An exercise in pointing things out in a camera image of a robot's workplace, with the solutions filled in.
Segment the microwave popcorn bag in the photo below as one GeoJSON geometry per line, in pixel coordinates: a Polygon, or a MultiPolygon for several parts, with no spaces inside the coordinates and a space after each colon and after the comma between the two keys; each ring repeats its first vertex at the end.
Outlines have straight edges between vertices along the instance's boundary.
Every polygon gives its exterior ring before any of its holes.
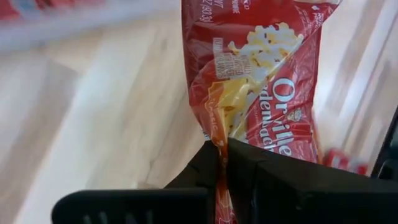
{"type": "Polygon", "coordinates": [[[340,0],[182,0],[190,106],[220,150],[216,223],[236,223],[227,139],[319,162],[312,105],[321,25],[340,0]]]}

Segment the crinkled plastic packaging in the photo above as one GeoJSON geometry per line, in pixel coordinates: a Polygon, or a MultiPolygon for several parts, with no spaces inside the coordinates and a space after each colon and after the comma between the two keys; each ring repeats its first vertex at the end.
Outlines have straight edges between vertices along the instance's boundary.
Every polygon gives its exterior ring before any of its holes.
{"type": "Polygon", "coordinates": [[[321,26],[340,0],[182,0],[190,106],[220,150],[216,223],[235,223],[228,138],[310,162],[321,26]]]}

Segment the wooden floor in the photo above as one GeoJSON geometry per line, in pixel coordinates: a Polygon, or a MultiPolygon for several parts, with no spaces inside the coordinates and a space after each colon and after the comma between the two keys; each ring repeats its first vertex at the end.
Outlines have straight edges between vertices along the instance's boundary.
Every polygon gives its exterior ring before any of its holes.
{"type": "MultiPolygon", "coordinates": [[[[371,164],[398,105],[396,0],[345,0],[325,24],[323,149],[371,164]]],[[[50,223],[80,189],[163,187],[203,144],[173,11],[0,56],[0,224],[50,223]]]]}

